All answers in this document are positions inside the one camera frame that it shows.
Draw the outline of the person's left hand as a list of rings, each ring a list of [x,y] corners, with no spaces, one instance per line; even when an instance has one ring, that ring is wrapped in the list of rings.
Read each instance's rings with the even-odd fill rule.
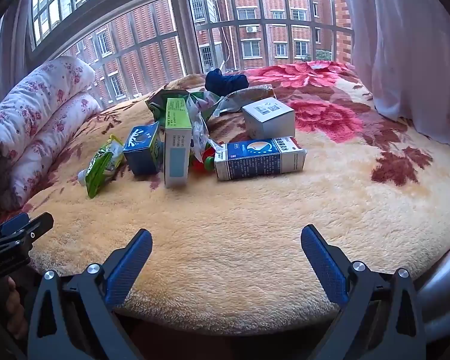
[[[9,296],[6,301],[6,309],[9,313],[7,329],[15,339],[21,339],[28,331],[28,322],[25,319],[24,307],[20,303],[20,295],[16,289],[16,284],[10,276],[7,277],[7,285],[9,289]]]

